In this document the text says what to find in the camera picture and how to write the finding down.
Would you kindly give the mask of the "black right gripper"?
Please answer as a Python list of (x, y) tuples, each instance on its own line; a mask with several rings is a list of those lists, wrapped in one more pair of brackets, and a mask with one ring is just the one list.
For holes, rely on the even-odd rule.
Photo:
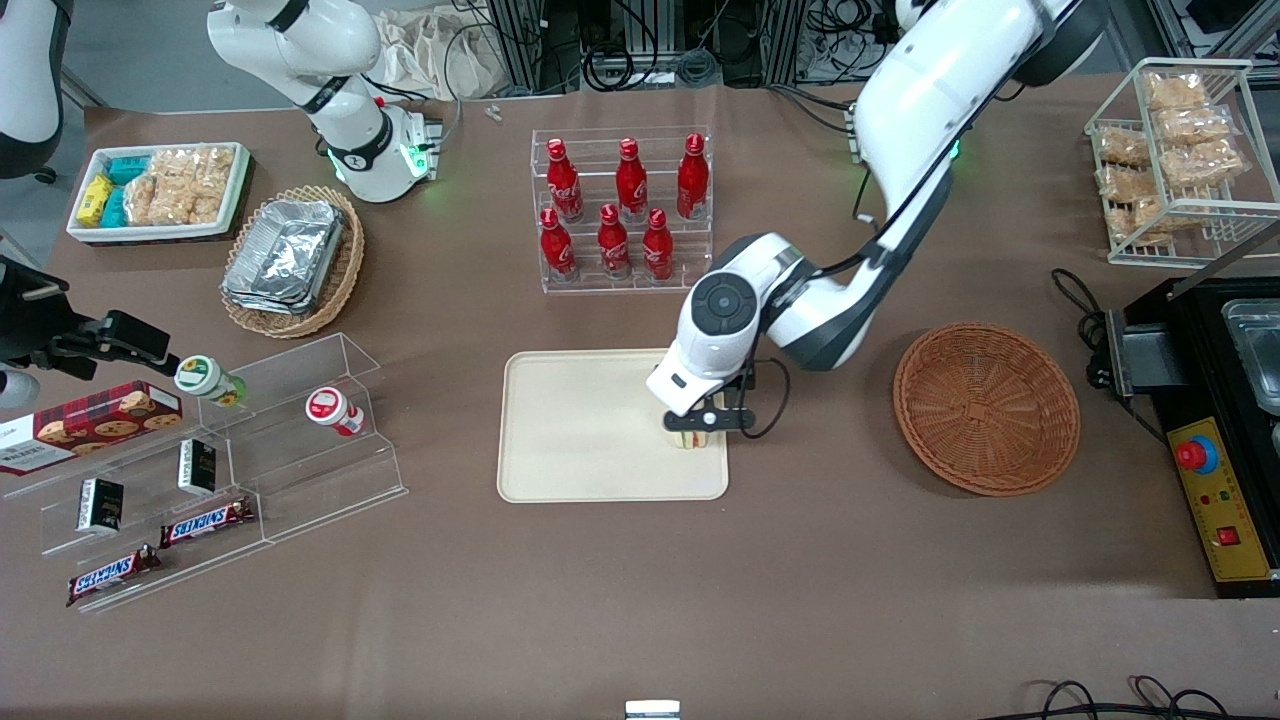
[(77, 313), (69, 284), (10, 258), (3, 258), (3, 368), (36, 366), (92, 380), (99, 359), (133, 363), (174, 377), (180, 359), (169, 352), (170, 336), (120, 310), (100, 322)]

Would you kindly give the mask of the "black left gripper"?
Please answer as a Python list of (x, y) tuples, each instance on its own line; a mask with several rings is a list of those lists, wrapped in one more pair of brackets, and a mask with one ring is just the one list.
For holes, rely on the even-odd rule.
[(756, 424), (756, 414), (748, 406), (748, 395), (756, 384), (755, 360), (749, 359), (721, 386), (722, 405), (705, 404), (696, 414), (663, 414), (663, 427), (672, 433), (732, 433), (748, 436)]

